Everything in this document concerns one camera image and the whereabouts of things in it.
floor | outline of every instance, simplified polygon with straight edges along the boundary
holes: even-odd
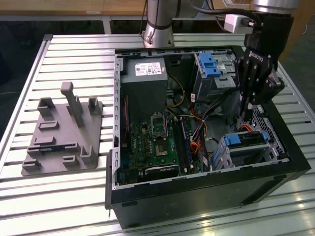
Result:
[[[202,23],[176,23],[174,32],[208,32]],[[112,33],[137,33],[140,22],[120,21],[112,23]],[[220,30],[212,25],[215,32]],[[0,55],[12,72],[12,78],[0,86],[0,138],[14,110],[19,94],[31,69],[44,34],[102,34],[101,22],[0,22]],[[315,17],[308,24],[307,31],[294,47],[284,67],[305,99],[315,110]]]

gray plastic holder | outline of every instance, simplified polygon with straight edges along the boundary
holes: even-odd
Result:
[[[38,118],[22,175],[39,175],[94,169],[98,165],[102,102],[90,97],[80,103],[72,82],[63,82],[61,93],[68,104],[41,98]]]

open computer tower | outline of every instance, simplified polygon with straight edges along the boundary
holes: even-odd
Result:
[[[235,46],[116,51],[105,208],[123,229],[259,202],[310,169],[272,101],[248,122],[238,116],[242,54]]]

blue plastic tab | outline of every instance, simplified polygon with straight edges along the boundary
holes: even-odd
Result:
[[[267,142],[268,139],[269,139],[269,138],[268,138],[268,134],[267,134],[265,131],[262,131],[262,132],[261,132],[261,135],[262,135],[264,141]]]
[[[211,165],[213,165],[216,161],[216,158],[218,157],[219,155],[219,149],[217,150],[216,154],[214,155],[214,157],[212,158],[212,161],[211,161]]]
[[[224,141],[226,143],[227,146],[230,146],[230,141],[227,137],[224,137]]]
[[[206,77],[220,77],[221,72],[217,68],[217,64],[211,53],[199,53],[200,64],[205,70]]]
[[[229,140],[229,142],[231,143],[231,145],[241,144],[241,140],[240,140],[240,137],[238,136],[238,134],[229,134],[226,137]]]

slotted metal surface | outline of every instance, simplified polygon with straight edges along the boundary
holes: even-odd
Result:
[[[243,45],[243,35],[177,34],[175,45]],[[315,233],[315,174],[310,170],[264,201],[245,207],[123,231],[104,208],[106,158],[112,147],[114,49],[142,47],[139,35],[69,35],[44,41],[0,143],[0,235],[308,235]],[[287,87],[273,100],[315,167],[315,117],[280,66]],[[64,103],[62,81],[84,102],[103,102],[98,168],[44,177],[21,176],[42,96]]]

